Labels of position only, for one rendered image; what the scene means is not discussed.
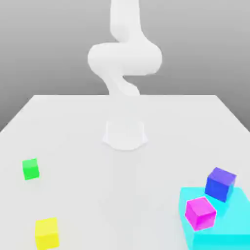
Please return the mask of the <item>large cyan box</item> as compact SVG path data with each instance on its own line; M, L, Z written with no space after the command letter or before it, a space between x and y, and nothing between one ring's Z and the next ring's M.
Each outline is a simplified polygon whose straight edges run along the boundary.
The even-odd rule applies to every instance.
M206 197L217 211L214 226L194 231L185 218L188 200ZM205 194L203 187L182 187L179 215L188 250L250 250L250 201L240 187L223 203Z

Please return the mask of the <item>small yellow cube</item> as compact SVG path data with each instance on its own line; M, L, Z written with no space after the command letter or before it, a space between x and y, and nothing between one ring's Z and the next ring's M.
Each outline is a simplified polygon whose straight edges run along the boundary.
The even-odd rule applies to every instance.
M59 247L59 231L56 217L36 221L35 241L38 250Z

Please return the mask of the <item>small magenta cube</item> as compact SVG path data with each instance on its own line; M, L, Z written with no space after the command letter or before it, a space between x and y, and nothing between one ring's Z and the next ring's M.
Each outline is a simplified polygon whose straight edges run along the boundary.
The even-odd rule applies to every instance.
M206 197L199 197L186 202L185 218L194 231L213 227L216 215L216 209Z

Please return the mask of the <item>small green cube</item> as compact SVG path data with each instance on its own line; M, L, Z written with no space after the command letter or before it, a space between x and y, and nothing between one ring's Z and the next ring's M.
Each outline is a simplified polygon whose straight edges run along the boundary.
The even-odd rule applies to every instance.
M40 171L38 167L37 158L24 160L22 162L22 170L23 170L25 180L38 178L40 176Z

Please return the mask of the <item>small blue cube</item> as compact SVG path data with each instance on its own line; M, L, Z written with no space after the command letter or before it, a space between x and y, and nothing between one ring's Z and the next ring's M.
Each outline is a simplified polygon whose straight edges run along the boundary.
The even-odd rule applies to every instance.
M215 167L207 177L205 194L226 203L230 198L237 175Z

